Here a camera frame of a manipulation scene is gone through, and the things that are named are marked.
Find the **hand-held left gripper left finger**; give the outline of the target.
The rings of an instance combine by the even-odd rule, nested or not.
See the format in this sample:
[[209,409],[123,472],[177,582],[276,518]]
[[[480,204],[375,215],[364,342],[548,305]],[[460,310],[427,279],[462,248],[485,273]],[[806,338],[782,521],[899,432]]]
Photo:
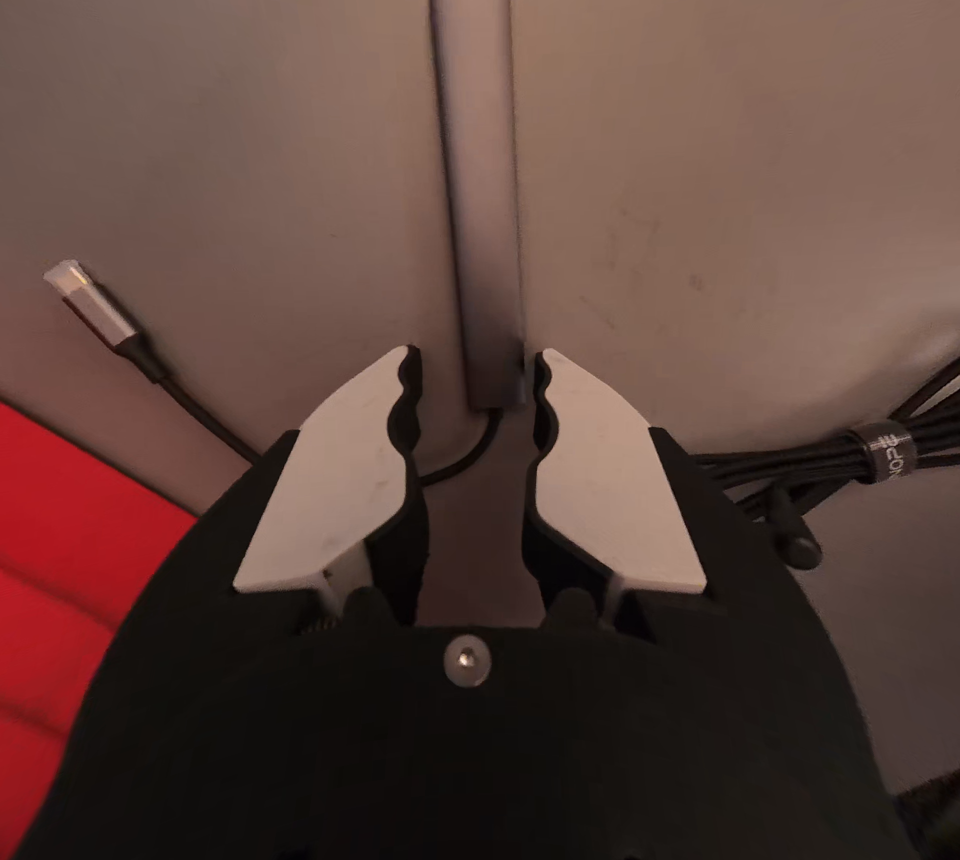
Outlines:
[[422,356],[396,347],[304,421],[233,579],[238,593],[311,590],[341,616],[374,588],[414,624],[429,524],[414,450]]

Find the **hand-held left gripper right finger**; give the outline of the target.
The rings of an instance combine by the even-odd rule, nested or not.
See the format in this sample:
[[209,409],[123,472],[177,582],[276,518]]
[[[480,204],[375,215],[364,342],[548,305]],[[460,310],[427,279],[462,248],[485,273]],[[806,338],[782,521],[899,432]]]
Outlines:
[[533,394],[521,555],[546,613],[567,590],[609,624],[630,594],[703,596],[706,573],[651,423],[552,348],[534,357]]

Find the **grey usb hub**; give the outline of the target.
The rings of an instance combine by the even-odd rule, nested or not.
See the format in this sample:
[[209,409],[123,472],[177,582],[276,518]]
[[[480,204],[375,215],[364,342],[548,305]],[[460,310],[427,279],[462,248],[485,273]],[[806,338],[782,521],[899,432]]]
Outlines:
[[486,423],[464,456],[418,475],[423,488],[476,464],[525,398],[510,1],[428,0],[463,378]]

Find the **red plastic bin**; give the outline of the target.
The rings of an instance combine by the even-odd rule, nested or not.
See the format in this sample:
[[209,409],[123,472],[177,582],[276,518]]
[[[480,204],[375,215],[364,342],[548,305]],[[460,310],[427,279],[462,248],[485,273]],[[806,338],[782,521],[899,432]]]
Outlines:
[[2,404],[2,858],[37,815],[121,622],[196,519]]

